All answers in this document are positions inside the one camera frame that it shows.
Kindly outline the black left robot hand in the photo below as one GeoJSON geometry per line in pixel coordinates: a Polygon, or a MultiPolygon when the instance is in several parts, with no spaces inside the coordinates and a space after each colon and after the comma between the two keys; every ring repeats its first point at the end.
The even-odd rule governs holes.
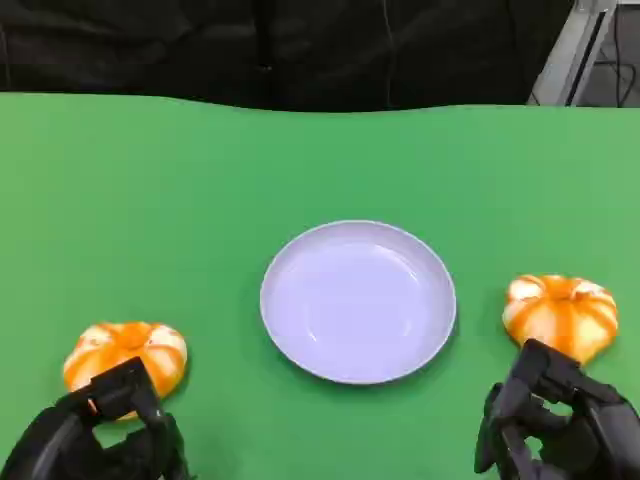
{"type": "Polygon", "coordinates": [[[139,357],[90,379],[29,424],[1,477],[30,479],[190,479],[184,440],[139,357]],[[134,413],[143,426],[105,448],[94,429],[134,413]]]}

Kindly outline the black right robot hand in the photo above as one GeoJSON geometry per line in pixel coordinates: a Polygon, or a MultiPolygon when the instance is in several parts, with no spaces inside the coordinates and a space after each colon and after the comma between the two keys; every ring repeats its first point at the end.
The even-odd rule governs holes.
{"type": "Polygon", "coordinates": [[[502,479],[636,479],[639,415],[577,361],[529,339],[485,399],[474,470],[491,468],[502,479]]]}

